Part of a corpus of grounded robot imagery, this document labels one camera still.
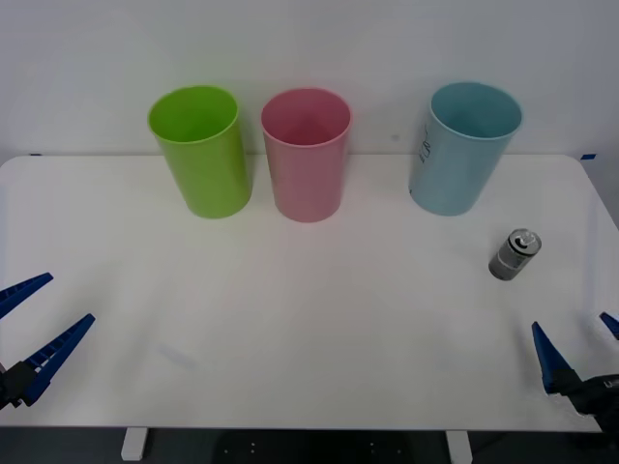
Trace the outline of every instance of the black floor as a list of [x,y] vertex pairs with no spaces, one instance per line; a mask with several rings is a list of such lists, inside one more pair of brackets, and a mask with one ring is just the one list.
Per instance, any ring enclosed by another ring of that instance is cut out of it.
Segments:
[[[117,464],[124,429],[0,428],[2,464]],[[475,464],[618,464],[603,435],[469,433]],[[152,429],[144,464],[449,464],[442,432],[254,432]]]

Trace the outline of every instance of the green cup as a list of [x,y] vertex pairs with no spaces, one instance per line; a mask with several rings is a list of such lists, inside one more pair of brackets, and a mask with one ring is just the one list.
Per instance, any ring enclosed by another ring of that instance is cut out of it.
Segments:
[[148,125],[187,206],[203,218],[225,218],[250,200],[239,106],[214,86],[196,85],[162,97]]

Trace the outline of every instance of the tin can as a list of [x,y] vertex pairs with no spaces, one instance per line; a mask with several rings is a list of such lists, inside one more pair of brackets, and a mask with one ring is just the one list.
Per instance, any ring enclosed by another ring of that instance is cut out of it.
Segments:
[[512,280],[542,247],[542,240],[528,229],[516,229],[490,260],[488,268],[500,280]]

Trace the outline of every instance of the pink cup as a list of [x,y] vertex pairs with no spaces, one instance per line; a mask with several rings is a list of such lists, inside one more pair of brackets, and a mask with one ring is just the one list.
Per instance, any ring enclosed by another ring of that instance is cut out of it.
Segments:
[[292,89],[262,109],[275,203],[287,218],[316,222],[339,208],[352,112],[324,89]]

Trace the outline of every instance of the can lid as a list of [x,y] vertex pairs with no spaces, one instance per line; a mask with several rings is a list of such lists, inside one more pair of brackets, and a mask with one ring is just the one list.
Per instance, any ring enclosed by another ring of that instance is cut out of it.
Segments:
[[529,229],[516,229],[510,234],[510,245],[520,254],[533,256],[542,247],[542,240]]

